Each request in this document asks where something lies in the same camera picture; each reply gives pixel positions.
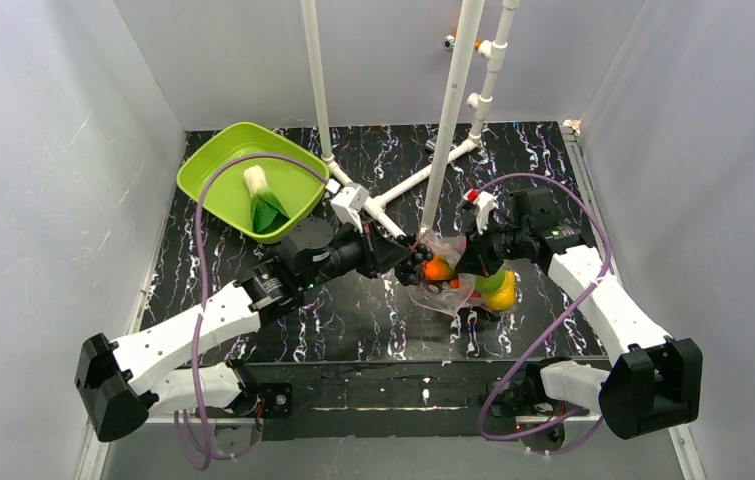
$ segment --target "green leaf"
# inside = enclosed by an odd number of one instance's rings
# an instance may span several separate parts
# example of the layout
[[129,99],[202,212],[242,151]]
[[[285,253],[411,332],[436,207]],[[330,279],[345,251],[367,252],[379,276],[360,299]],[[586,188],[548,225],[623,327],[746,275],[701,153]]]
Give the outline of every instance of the green leaf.
[[273,232],[289,220],[280,200],[271,192],[262,192],[251,198],[253,231],[259,234]]

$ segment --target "yellow fruit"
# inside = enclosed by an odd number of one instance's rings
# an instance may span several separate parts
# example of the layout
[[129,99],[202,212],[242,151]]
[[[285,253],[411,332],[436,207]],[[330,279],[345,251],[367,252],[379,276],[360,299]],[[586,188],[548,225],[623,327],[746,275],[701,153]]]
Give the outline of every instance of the yellow fruit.
[[481,295],[483,305],[496,312],[509,310],[515,305],[515,274],[506,272],[504,283],[492,293]]

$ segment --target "white pvc pipe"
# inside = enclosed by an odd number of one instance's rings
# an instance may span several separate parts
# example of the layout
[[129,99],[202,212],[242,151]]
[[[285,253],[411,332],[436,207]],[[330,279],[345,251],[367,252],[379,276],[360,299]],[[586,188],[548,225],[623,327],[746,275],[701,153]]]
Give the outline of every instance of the white pvc pipe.
[[515,17],[515,10],[518,8],[521,0],[504,0],[504,8],[501,10],[501,20],[498,22],[498,31],[495,33],[495,41],[492,43],[492,55],[486,64],[486,78],[483,80],[483,89],[480,90],[480,101],[486,103],[483,108],[478,108],[474,114],[474,121],[471,122],[471,130],[468,138],[479,143],[480,134],[483,132],[483,123],[489,115],[489,107],[492,104],[492,93],[495,91],[495,82],[498,79],[498,72],[504,63],[504,53],[507,48],[507,39],[512,28],[512,19]]
[[[464,140],[461,144],[457,145],[455,149],[451,150],[451,153],[448,154],[448,163],[453,163],[454,160],[474,150],[475,148],[477,148],[476,143],[472,142],[471,140]],[[377,203],[379,203],[381,207],[386,208],[386,204],[400,197],[401,195],[412,189],[412,187],[426,180],[430,176],[430,171],[432,169],[433,165],[431,164],[413,173],[409,178],[395,185],[388,192],[377,196]]]
[[[315,111],[318,116],[318,135],[321,139],[321,158],[327,163],[330,173],[342,185],[353,180],[336,163],[333,156],[333,141],[330,137],[330,121],[327,117],[327,95],[324,91],[324,72],[321,66],[321,45],[318,42],[318,12],[315,0],[301,0],[303,27],[306,31],[306,51],[309,54],[309,73],[312,76],[312,91],[315,96]],[[386,215],[383,206],[374,198],[368,198],[363,207],[393,237],[404,235],[403,230]]]
[[318,42],[318,12],[315,9],[315,0],[301,0],[300,6],[303,11],[303,28],[306,30],[306,51],[309,55],[309,73],[312,75],[315,112],[318,116],[321,158],[329,161],[333,159],[333,138],[330,136],[330,120],[327,117],[324,70],[321,67],[321,45]]
[[439,119],[439,134],[436,137],[436,151],[433,153],[431,178],[427,183],[427,196],[424,199],[424,212],[421,214],[420,230],[429,230],[436,220],[436,209],[442,194],[442,182],[445,180],[445,168],[456,131],[457,116],[463,101],[465,81],[474,54],[474,42],[477,29],[483,15],[485,0],[463,0],[459,12],[454,53],[448,72],[448,85],[445,87],[445,100],[442,103],[442,116]]

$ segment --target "pvc pipe joint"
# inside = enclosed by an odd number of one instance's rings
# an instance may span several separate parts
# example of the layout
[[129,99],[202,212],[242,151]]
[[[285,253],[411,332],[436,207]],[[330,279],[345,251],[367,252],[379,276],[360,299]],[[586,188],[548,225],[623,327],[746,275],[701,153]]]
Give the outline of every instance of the pvc pipe joint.
[[489,40],[480,42],[480,46],[477,47],[477,53],[483,58],[492,58],[492,42]]
[[507,45],[509,45],[509,42],[504,42],[503,45],[491,43],[489,47],[489,63],[486,64],[487,70],[492,73],[501,71],[501,67],[504,65],[504,57],[507,53]]
[[483,98],[481,96],[477,96],[477,114],[474,116],[476,118],[479,118],[480,120],[486,120],[486,117],[489,115],[489,110],[492,109],[492,97],[489,98]]
[[467,99],[465,100],[465,103],[466,103],[466,104],[467,104],[467,105],[468,105],[469,107],[471,107],[471,108],[473,108],[473,109],[475,109],[475,110],[477,110],[477,106],[479,105],[479,102],[480,102],[480,95],[479,95],[479,94],[477,94],[477,93],[472,93],[472,94],[471,94],[471,95],[469,95],[469,96],[468,96],[468,98],[467,98]]

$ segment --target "black marble tabletop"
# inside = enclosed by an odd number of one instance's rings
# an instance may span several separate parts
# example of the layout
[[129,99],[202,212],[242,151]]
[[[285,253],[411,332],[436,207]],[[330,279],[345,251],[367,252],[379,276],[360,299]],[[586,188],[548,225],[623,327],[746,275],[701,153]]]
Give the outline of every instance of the black marble tabletop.
[[[457,128],[463,138],[467,126]],[[319,152],[315,129],[277,130],[281,135]],[[188,135],[186,158],[215,132]],[[385,192],[427,165],[424,142],[434,126],[402,125],[333,128],[333,148],[345,172],[372,195]],[[448,168],[439,204],[438,231],[458,236],[460,199],[468,189],[498,175],[534,172],[552,177],[577,192],[563,138],[555,122],[489,124],[482,149],[458,159]],[[514,180],[494,193],[531,186]],[[408,232],[415,231],[424,205],[426,182],[392,202],[388,215]],[[580,209],[562,192],[554,192],[561,215],[586,223]],[[195,203],[177,189],[155,273],[142,328],[149,328],[200,301],[199,268],[193,237]],[[313,215],[333,219],[323,200]],[[244,238],[216,217],[205,214],[205,252],[213,291],[232,281],[241,268],[254,265],[266,248]],[[475,358],[517,358],[568,306],[568,297],[541,271],[526,261],[512,263],[518,283],[516,306],[503,316],[482,310],[460,311],[456,318],[418,307],[391,274],[368,279],[356,273],[335,279],[308,297],[299,311],[261,331],[213,348],[203,363],[228,357],[257,362],[322,361],[452,361]],[[538,356],[603,354],[597,336],[578,314],[554,332]]]

